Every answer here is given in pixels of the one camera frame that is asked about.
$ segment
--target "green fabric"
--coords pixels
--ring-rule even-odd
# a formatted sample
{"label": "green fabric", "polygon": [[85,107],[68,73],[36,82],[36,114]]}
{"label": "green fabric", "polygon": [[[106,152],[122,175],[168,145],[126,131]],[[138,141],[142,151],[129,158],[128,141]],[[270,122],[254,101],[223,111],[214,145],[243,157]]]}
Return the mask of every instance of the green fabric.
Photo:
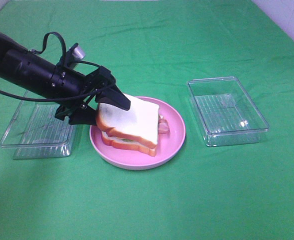
{"label": "green fabric", "polygon": [[[28,49],[50,31],[79,42],[123,92],[169,103],[186,125],[179,153],[144,171],[105,162],[87,125],[70,157],[0,148],[0,239],[294,239],[294,42],[251,1],[13,0],[0,31]],[[60,55],[49,38],[42,57]],[[267,141],[205,146],[186,83],[226,76],[269,122]],[[0,138],[18,104],[0,95]]]}

